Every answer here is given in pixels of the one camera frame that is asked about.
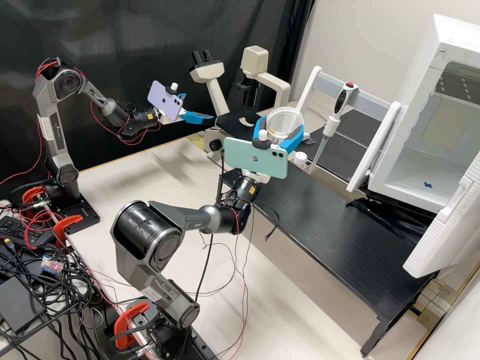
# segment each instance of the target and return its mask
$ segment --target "white table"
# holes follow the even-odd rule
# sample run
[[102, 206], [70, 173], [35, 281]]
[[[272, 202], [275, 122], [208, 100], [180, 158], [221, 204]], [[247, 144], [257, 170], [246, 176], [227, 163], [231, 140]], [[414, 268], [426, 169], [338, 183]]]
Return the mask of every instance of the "white table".
[[[70, 235], [68, 240], [90, 269], [125, 282], [117, 272], [115, 246], [110, 236], [118, 210], [133, 200], [155, 200], [187, 208], [212, 204], [219, 171], [219, 167], [187, 139], [83, 171], [79, 178], [80, 190], [101, 221]], [[248, 245], [245, 236], [248, 237], [249, 232], [240, 236], [237, 249], [240, 267]], [[233, 249], [235, 237], [218, 234], [214, 242], [223, 242]], [[274, 236], [269, 243], [275, 246]], [[185, 291], [194, 292], [207, 255], [202, 247], [198, 231], [187, 232], [163, 275], [174, 279]], [[232, 271], [227, 249], [214, 246], [202, 291], [222, 286]], [[136, 289], [98, 272], [94, 275], [100, 283], [115, 287], [116, 297], [111, 287], [103, 286], [112, 301], [141, 296]], [[245, 278], [249, 316], [236, 359], [360, 359], [359, 345], [254, 246], [248, 254]], [[243, 288], [242, 279], [236, 275], [220, 293], [199, 298], [200, 314], [193, 326], [215, 353], [229, 347], [240, 334]], [[227, 352], [223, 359], [228, 359], [233, 352]]]

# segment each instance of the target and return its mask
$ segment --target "black curtain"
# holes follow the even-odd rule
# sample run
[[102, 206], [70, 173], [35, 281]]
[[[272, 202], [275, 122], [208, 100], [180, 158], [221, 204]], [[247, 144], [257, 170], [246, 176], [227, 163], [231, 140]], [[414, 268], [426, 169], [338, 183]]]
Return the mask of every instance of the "black curtain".
[[[9, 0], [0, 2], [0, 181], [28, 169], [39, 152], [34, 74], [47, 57], [76, 65], [104, 95], [147, 108], [153, 80], [179, 84], [184, 107], [205, 114], [214, 110], [204, 84], [192, 81], [193, 50], [211, 49], [222, 60], [219, 79], [230, 108], [240, 104], [235, 83], [245, 46], [269, 51], [269, 71], [290, 79], [295, 66], [292, 44], [300, 45], [293, 19], [311, 0]], [[261, 99], [263, 108], [273, 97]], [[103, 130], [78, 95], [59, 105], [70, 155], [79, 170], [200, 131], [183, 121], [126, 146]], [[46, 177], [43, 160], [29, 174], [0, 186], [0, 199], [14, 187]]]

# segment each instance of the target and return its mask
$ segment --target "refrigerator door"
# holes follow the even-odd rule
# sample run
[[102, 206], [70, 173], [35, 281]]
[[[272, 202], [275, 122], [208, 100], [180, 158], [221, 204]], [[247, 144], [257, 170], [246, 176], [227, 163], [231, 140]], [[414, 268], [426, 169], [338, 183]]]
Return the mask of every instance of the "refrigerator door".
[[403, 264], [420, 278], [480, 251], [480, 152]]

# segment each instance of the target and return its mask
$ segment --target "robotic arm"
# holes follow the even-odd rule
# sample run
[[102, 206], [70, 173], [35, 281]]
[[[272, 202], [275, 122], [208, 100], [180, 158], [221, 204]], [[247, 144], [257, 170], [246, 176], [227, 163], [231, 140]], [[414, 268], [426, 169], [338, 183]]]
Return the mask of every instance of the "robotic arm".
[[156, 201], [134, 201], [117, 214], [110, 234], [116, 249], [117, 270], [132, 286], [157, 305], [168, 319], [186, 329], [197, 318], [200, 305], [161, 274], [189, 230], [204, 234], [241, 233], [259, 185], [242, 176], [228, 204], [190, 209]]
[[46, 66], [45, 63], [50, 60], [40, 65], [39, 69], [43, 70], [37, 74], [33, 89], [38, 120], [46, 142], [45, 166], [57, 186], [66, 187], [52, 192], [60, 192], [63, 198], [76, 201], [80, 197], [77, 184], [79, 171], [67, 150], [58, 103], [73, 94], [85, 94], [99, 107], [103, 117], [119, 129], [118, 136], [121, 139], [136, 136], [141, 130], [156, 126], [160, 115], [154, 107], [129, 115], [115, 100], [105, 97], [75, 66], [68, 66], [58, 57]]

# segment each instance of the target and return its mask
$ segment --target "black cable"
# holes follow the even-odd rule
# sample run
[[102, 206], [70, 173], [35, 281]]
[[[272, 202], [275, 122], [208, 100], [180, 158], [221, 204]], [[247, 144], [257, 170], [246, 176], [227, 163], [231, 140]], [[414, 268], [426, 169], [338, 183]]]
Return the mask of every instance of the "black cable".
[[178, 355], [179, 360], [185, 360], [187, 357], [188, 348], [192, 343], [192, 326], [189, 326], [185, 332], [185, 339], [183, 340], [183, 344], [181, 346], [180, 355]]
[[[265, 202], [265, 201], [260, 201], [260, 200], [255, 200], [253, 202], [253, 204], [264, 204], [266, 205], [275, 215], [276, 215], [276, 222], [274, 223], [273, 225], [273, 229], [267, 234], [265, 235], [265, 241], [268, 241], [268, 239], [270, 238], [270, 236], [272, 236], [272, 234], [274, 233], [274, 231], [277, 229], [277, 227], [280, 225], [280, 215], [279, 213], [268, 203], [268, 202]], [[259, 209], [262, 213], [264, 214], [267, 214], [265, 211]]]
[[96, 344], [98, 346], [98, 350], [100, 351], [100, 354], [103, 360], [110, 360], [110, 358], [107, 356], [104, 349], [100, 345], [99, 336], [97, 334], [97, 324], [95, 323], [94, 311], [92, 310], [91, 307], [90, 307], [90, 316], [91, 316], [91, 327], [93, 328], [93, 337], [95, 338]]
[[89, 333], [87, 332], [87, 330], [85, 329], [84, 326], [82, 326], [82, 328], [80, 329], [80, 332], [85, 335], [88, 343], [89, 343], [90, 346], [91, 346], [92, 352], [94, 353], [95, 357], [96, 357], [98, 360], [100, 360], [100, 353], [99, 353], [99, 351], [97, 350], [97, 347], [95, 346], [92, 338], [90, 337]]
[[208, 246], [208, 253], [206, 254], [206, 259], [205, 259], [205, 265], [203, 266], [203, 271], [201, 273], [200, 282], [198, 283], [198, 287], [196, 288], [195, 302], [197, 302], [197, 300], [199, 299], [200, 287], [202, 286], [202, 283], [204, 282], [205, 272], [207, 271], [207, 266], [209, 264], [210, 253], [212, 252], [213, 242], [214, 242], [214, 235], [211, 234], [210, 235], [210, 244]]
[[68, 357], [64, 356], [64, 347], [68, 350], [70, 353], [71, 357], [73, 360], [77, 360], [77, 357], [75, 356], [75, 353], [72, 351], [70, 346], [67, 344], [67, 342], [64, 340], [63, 334], [62, 334], [62, 323], [60, 320], [55, 320], [56, 324], [58, 325], [58, 331], [55, 329], [55, 326], [53, 324], [49, 325], [48, 327], [54, 333], [58, 339], [60, 340], [60, 357], [64, 360], [70, 360]]
[[17, 201], [13, 200], [13, 195], [15, 193], [19, 192], [20, 190], [32, 188], [32, 187], [39, 186], [39, 185], [50, 184], [51, 182], [52, 182], [52, 179], [43, 179], [43, 180], [40, 180], [40, 181], [34, 181], [34, 182], [29, 182], [29, 183], [20, 185], [20, 186], [14, 188], [12, 191], [10, 191], [10, 195], [8, 195], [8, 200], [16, 208], [25, 207], [25, 206], [32, 206], [32, 205], [38, 204], [40, 201], [43, 201], [43, 200], [25, 202], [25, 203], [21, 202], [21, 201], [17, 202]]
[[[203, 237], [203, 235], [200, 231], [198, 232], [198, 234], [200, 235], [201, 240], [202, 240], [203, 245], [204, 245], [202, 250], [206, 249], [209, 245], [205, 242], [205, 239], [204, 239], [204, 237]], [[228, 252], [230, 253], [231, 262], [233, 264], [233, 272], [230, 276], [230, 279], [224, 285], [220, 286], [219, 288], [216, 288], [215, 290], [199, 292], [198, 293], [199, 295], [209, 295], [209, 294], [217, 293], [220, 290], [223, 290], [224, 288], [226, 288], [232, 282], [232, 280], [235, 277], [236, 267], [235, 267], [235, 259], [234, 259], [234, 255], [232, 254], [232, 250], [230, 250], [230, 248], [226, 244], [224, 244], [223, 242], [214, 242], [212, 244], [212, 246], [214, 246], [214, 245], [223, 245], [224, 247], [227, 248]], [[186, 293], [189, 294], [189, 295], [195, 295], [196, 294], [195, 292], [186, 292]]]
[[216, 187], [216, 197], [215, 201], [217, 204], [220, 203], [220, 198], [222, 196], [222, 186], [224, 185], [224, 172], [225, 172], [225, 164], [224, 164], [224, 148], [220, 149], [220, 158], [221, 158], [221, 172], [218, 177], [218, 185]]
[[[69, 293], [66, 291], [65, 292], [65, 303], [66, 303], [66, 306], [68, 307], [70, 305], [70, 298], [69, 298]], [[81, 349], [83, 350], [83, 352], [85, 353], [85, 356], [88, 360], [91, 360], [91, 357], [90, 357], [90, 353], [89, 353], [89, 350], [86, 346], [86, 344], [83, 344], [79, 341], [79, 339], [77, 338], [77, 336], [75, 335], [75, 332], [74, 332], [74, 329], [73, 329], [73, 326], [72, 326], [72, 313], [69, 311], [67, 314], [67, 322], [68, 322], [68, 330], [70, 331], [70, 335], [72, 337], [72, 339], [78, 344], [80, 345]]]
[[1, 330], [0, 329], [0, 335], [3, 336], [3, 338], [8, 342], [10, 343], [14, 348], [15, 350], [17, 350], [24, 359], [27, 359], [27, 357], [25, 356], [24, 352], [27, 353], [28, 355], [30, 355], [32, 358], [34, 358], [35, 360], [42, 360], [40, 359], [37, 355], [35, 355], [33, 352], [31, 352], [30, 350], [26, 349], [25, 347], [23, 347], [22, 345], [20, 345], [18, 342], [16, 342], [15, 340], [12, 339], [12, 337], [7, 334], [5, 331]]

